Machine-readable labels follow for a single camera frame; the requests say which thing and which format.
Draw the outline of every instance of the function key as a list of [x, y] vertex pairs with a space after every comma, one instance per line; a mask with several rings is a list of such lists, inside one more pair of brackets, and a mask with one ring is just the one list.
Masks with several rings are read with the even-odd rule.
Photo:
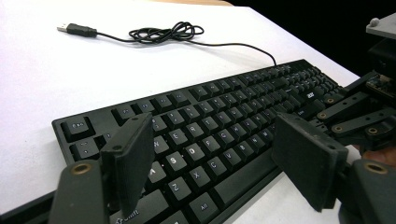
[[134, 109], [136, 112], [140, 113], [152, 113], [153, 115], [157, 114], [154, 106], [151, 104], [149, 100], [142, 100], [137, 102], [134, 105]]
[[87, 117], [73, 117], [61, 124], [67, 142], [92, 136], [95, 134], [90, 120]]
[[122, 126], [129, 118], [135, 116], [130, 105], [120, 105], [115, 109], [112, 109], [111, 113], [120, 126]]
[[169, 99], [171, 100], [172, 104], [177, 108], [190, 104], [190, 101], [181, 91], [172, 92], [169, 95]]
[[201, 86], [190, 89], [191, 94], [197, 101], [202, 101], [210, 97], [209, 93]]
[[151, 102], [154, 104], [155, 108], [160, 112], [166, 112], [174, 108], [172, 102], [168, 99], [167, 96], [157, 96]]

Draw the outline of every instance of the dark background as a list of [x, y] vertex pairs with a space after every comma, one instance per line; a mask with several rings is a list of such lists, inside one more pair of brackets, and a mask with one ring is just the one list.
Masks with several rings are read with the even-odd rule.
[[251, 7], [267, 19], [303, 40], [312, 48], [358, 76], [373, 68], [367, 51], [383, 37], [367, 34], [372, 18], [396, 12], [388, 1], [286, 1], [229, 0], [234, 6]]

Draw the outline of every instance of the keyboard key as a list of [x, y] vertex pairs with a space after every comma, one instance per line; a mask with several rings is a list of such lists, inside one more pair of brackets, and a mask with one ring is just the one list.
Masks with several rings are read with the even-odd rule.
[[218, 207], [207, 193], [189, 203], [186, 209], [186, 214], [192, 223], [207, 223], [218, 213]]
[[183, 116], [184, 120], [187, 121], [187, 123], [193, 123], [201, 117], [201, 115], [192, 105], [186, 106], [185, 108], [179, 110], [179, 112], [181, 116]]
[[160, 113], [163, 113], [163, 112], [166, 112], [166, 111], [169, 111], [169, 110], [175, 108], [172, 105], [172, 102], [165, 95], [157, 96], [153, 100], [151, 100], [151, 102], [155, 106], [155, 108], [158, 110], [158, 112], [160, 112]]
[[216, 133], [215, 137], [222, 148], [231, 147], [235, 143], [233, 136], [225, 129]]
[[171, 152], [171, 149], [161, 135], [154, 138], [154, 151], [157, 160]]
[[163, 120], [172, 130], [180, 128], [186, 123], [183, 117], [181, 117], [181, 115], [176, 110], [173, 110], [163, 115]]
[[258, 158], [218, 183], [210, 191], [210, 195], [217, 202], [219, 209], [222, 210], [228, 207], [249, 188], [276, 168], [276, 165], [271, 159], [271, 153], [272, 150], [265, 151]]
[[152, 117], [152, 129], [154, 135], [159, 135], [168, 132], [169, 128], [160, 116]]
[[112, 109], [111, 113], [120, 126], [122, 126], [129, 118], [135, 116], [130, 105], [120, 105], [117, 108]]
[[227, 175], [227, 167], [222, 163], [219, 157], [215, 157], [204, 164], [207, 174], [214, 182], [220, 181], [224, 176]]
[[145, 188], [148, 191], [155, 190], [164, 184], [166, 180], [166, 173], [161, 167], [160, 163], [155, 161], [151, 165], [151, 169], [148, 173], [148, 180], [146, 182]]
[[207, 189], [210, 183], [210, 178], [202, 166], [191, 170], [186, 176], [187, 183], [191, 186], [195, 193], [202, 192]]
[[176, 129], [166, 135], [168, 144], [174, 149], [178, 150], [189, 144], [186, 135], [180, 130]]
[[236, 154], [236, 152], [230, 148], [223, 152], [221, 156], [219, 156], [221, 161], [224, 163], [225, 167], [230, 172], [233, 172], [235, 169], [237, 169], [241, 164], [242, 160], [241, 158]]
[[209, 93], [201, 86], [193, 87], [190, 92], [197, 101], [203, 101], [210, 97]]
[[69, 118], [61, 124], [61, 127], [69, 143], [95, 134], [88, 117], [78, 116]]
[[190, 101], [187, 97], [183, 94], [182, 91], [174, 91], [169, 95], [169, 99], [171, 100], [172, 104], [176, 107], [182, 107], [184, 105], [189, 105]]
[[165, 190], [169, 201], [174, 207], [180, 207], [192, 194], [189, 186], [187, 186], [182, 177], [179, 177], [167, 184]]
[[219, 125], [211, 117], [201, 119], [200, 125], [206, 134], [212, 134], [219, 130]]
[[99, 158], [99, 148], [93, 138], [87, 138], [76, 142], [71, 146], [76, 161], [96, 160]]
[[152, 115], [156, 115], [157, 111], [154, 108], [154, 105], [149, 100], [142, 100], [134, 104], [133, 108], [139, 114], [141, 113], [152, 113]]
[[219, 153], [220, 145], [213, 138], [213, 136], [208, 136], [207, 138], [202, 140], [202, 150], [206, 154], [207, 157], [211, 158]]
[[171, 176], [181, 175], [187, 169], [187, 163], [178, 151], [166, 156], [163, 161], [163, 166]]
[[198, 144], [194, 143], [188, 147], [185, 147], [182, 150], [182, 154], [186, 162], [190, 167], [195, 167], [205, 159], [205, 154], [198, 146]]
[[183, 131], [186, 134], [187, 138], [189, 138], [190, 142], [196, 142], [198, 140], [201, 140], [205, 136], [204, 131], [195, 122], [184, 127]]

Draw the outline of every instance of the black key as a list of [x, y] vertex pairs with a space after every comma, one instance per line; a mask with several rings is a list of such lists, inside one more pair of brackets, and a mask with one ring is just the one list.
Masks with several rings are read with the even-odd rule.
[[189, 143], [186, 135], [180, 130], [176, 129], [166, 135], [168, 144], [174, 149], [178, 150]]
[[196, 142], [198, 140], [201, 140], [205, 136], [204, 131], [195, 122], [184, 127], [183, 131], [191, 142]]
[[219, 157], [215, 157], [204, 164], [207, 174], [214, 182], [220, 181], [224, 176], [227, 175], [227, 167], [222, 163]]
[[152, 117], [152, 129], [154, 130], [154, 135], [159, 135], [168, 132], [169, 128], [163, 122], [160, 116]]
[[272, 150], [263, 152], [258, 158], [224, 179], [210, 191], [210, 195], [220, 209], [228, 207], [257, 182], [274, 171], [276, 165], [271, 159], [271, 154]]
[[225, 129], [216, 133], [215, 137], [222, 148], [231, 147], [235, 143], [233, 136]]
[[215, 109], [216, 112], [227, 108], [227, 105], [224, 104], [224, 102], [219, 97], [215, 97], [208, 102], [212, 105], [213, 109]]
[[254, 114], [254, 110], [246, 103], [238, 106], [238, 109], [244, 115], [244, 118], [250, 117]]
[[258, 96], [258, 94], [259, 94], [255, 89], [250, 88], [250, 87], [244, 89], [244, 93], [245, 93], [245, 95], [247, 96], [247, 98], [249, 100], [256, 98]]
[[224, 104], [227, 105], [228, 108], [238, 104], [238, 101], [230, 93], [221, 96], [220, 99], [224, 102]]
[[135, 116], [134, 111], [130, 105], [120, 105], [111, 110], [117, 123], [122, 126], [129, 118]]
[[262, 141], [262, 139], [257, 135], [254, 134], [247, 139], [247, 143], [251, 146], [254, 152], [260, 153], [268, 146]]
[[270, 123], [274, 122], [276, 118], [276, 111], [273, 108], [268, 108], [262, 111], [262, 113], [268, 118]]
[[148, 173], [148, 180], [146, 181], [145, 188], [148, 191], [152, 191], [164, 184], [166, 180], [166, 173], [161, 167], [160, 163], [155, 161], [151, 165], [151, 169]]
[[161, 222], [160, 224], [189, 224], [183, 213], [178, 210], [172, 216]]
[[87, 138], [76, 142], [71, 146], [76, 161], [96, 160], [99, 158], [99, 148], [93, 138]]
[[233, 92], [233, 96], [235, 97], [235, 99], [238, 99], [238, 102], [240, 103], [248, 101], [248, 97], [245, 95], [244, 92], [242, 92], [242, 90]]
[[73, 117], [61, 124], [67, 142], [75, 142], [95, 134], [87, 117]]
[[269, 124], [268, 120], [265, 117], [263, 117], [261, 114], [254, 115], [253, 117], [251, 117], [251, 120], [253, 120], [253, 122], [256, 123], [259, 129]]
[[209, 93], [202, 86], [193, 87], [190, 89], [190, 92], [197, 101], [203, 101], [210, 97]]
[[169, 110], [175, 108], [172, 105], [172, 102], [165, 95], [157, 96], [153, 100], [151, 100], [151, 102], [153, 103], [154, 107], [160, 113], [163, 113], [163, 112], [166, 112], [166, 111], [169, 111]]
[[208, 102], [199, 103], [198, 105], [195, 106], [195, 108], [198, 110], [198, 112], [203, 117], [207, 117], [207, 116], [210, 116], [210, 115], [216, 113], [216, 111], [213, 109], [213, 107]]
[[218, 207], [215, 205], [209, 194], [196, 198], [189, 203], [186, 209], [186, 214], [192, 223], [208, 223], [219, 213]]
[[240, 165], [242, 165], [241, 158], [236, 154], [236, 152], [232, 148], [221, 153], [219, 157], [221, 161], [224, 163], [225, 167], [227, 167], [227, 169], [231, 172], [237, 169]]
[[230, 134], [237, 142], [245, 139], [248, 136], [247, 131], [244, 128], [242, 128], [242, 126], [239, 123], [232, 125], [227, 130], [230, 132]]
[[219, 143], [213, 138], [213, 136], [208, 136], [207, 138], [202, 140], [202, 147], [201, 149], [204, 151], [207, 157], [213, 157], [217, 155], [220, 150]]
[[171, 130], [180, 128], [186, 123], [183, 117], [181, 117], [181, 115], [176, 110], [170, 111], [163, 115], [163, 120], [168, 124], [168, 127], [170, 127]]
[[187, 169], [187, 163], [178, 151], [166, 156], [163, 165], [171, 176], [181, 175]]
[[270, 146], [274, 140], [274, 134], [268, 128], [261, 130], [259, 132], [259, 137], [268, 146]]
[[198, 166], [197, 168], [191, 170], [187, 174], [186, 180], [189, 186], [191, 186], [192, 191], [195, 193], [202, 192], [209, 186], [210, 183], [210, 178], [202, 166]]
[[186, 202], [192, 192], [182, 177], [171, 181], [165, 188], [166, 196], [174, 207], [180, 207]]
[[200, 125], [206, 134], [212, 134], [219, 129], [219, 125], [211, 117], [201, 119]]
[[256, 133], [259, 130], [259, 127], [253, 120], [244, 119], [241, 122], [242, 127], [247, 131], [247, 135], [251, 135], [252, 133]]
[[156, 223], [170, 211], [171, 207], [161, 191], [157, 189], [141, 198], [136, 209], [127, 218], [121, 218], [121, 211], [119, 211], [110, 217], [110, 223]]
[[230, 117], [228, 117], [228, 115], [223, 111], [213, 116], [213, 120], [216, 121], [221, 129], [225, 129], [233, 123]]
[[169, 99], [171, 100], [172, 104], [179, 108], [184, 105], [189, 105], [190, 101], [181, 91], [174, 91], [169, 95]]
[[250, 86], [252, 84], [254, 84], [254, 82], [256, 81], [250, 74], [246, 73], [243, 75], [238, 76], [239, 79], [246, 85], [246, 86]]
[[196, 143], [185, 147], [182, 150], [182, 154], [190, 167], [195, 167], [201, 164], [201, 162], [205, 159], [204, 152]]
[[161, 135], [154, 138], [154, 151], [157, 160], [171, 152], [168, 144], [166, 144]]
[[239, 122], [244, 118], [244, 115], [235, 107], [227, 110], [226, 113], [233, 123]]
[[236, 90], [239, 90], [239, 89], [242, 88], [241, 82], [240, 82], [238, 79], [236, 79], [235, 77], [230, 77], [228, 80], [229, 80], [229, 81], [231, 82], [231, 84], [233, 85], [233, 86], [232, 86], [233, 91], [236, 91]]
[[181, 116], [187, 123], [193, 123], [197, 121], [201, 116], [198, 111], [192, 105], [186, 106], [185, 108], [179, 110]]
[[257, 99], [247, 102], [247, 105], [249, 105], [249, 107], [253, 110], [253, 114], [260, 112], [265, 108], [264, 106], [262, 106], [262, 103], [260, 103]]
[[253, 148], [245, 141], [236, 144], [233, 149], [243, 162], [250, 161], [254, 157]]
[[156, 115], [157, 111], [154, 108], [154, 105], [149, 100], [142, 100], [137, 102], [134, 105], [134, 109], [136, 112], [140, 113], [152, 113], [152, 115]]
[[219, 86], [222, 88], [223, 92], [229, 92], [232, 90], [230, 82], [224, 79], [219, 81]]
[[214, 82], [210, 82], [204, 85], [205, 90], [210, 96], [217, 96], [221, 94], [219, 87]]

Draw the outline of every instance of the spacebar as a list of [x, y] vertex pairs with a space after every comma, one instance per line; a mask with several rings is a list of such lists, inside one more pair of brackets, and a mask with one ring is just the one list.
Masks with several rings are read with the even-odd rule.
[[240, 198], [276, 168], [271, 154], [270, 148], [209, 191], [213, 201], [221, 210]]

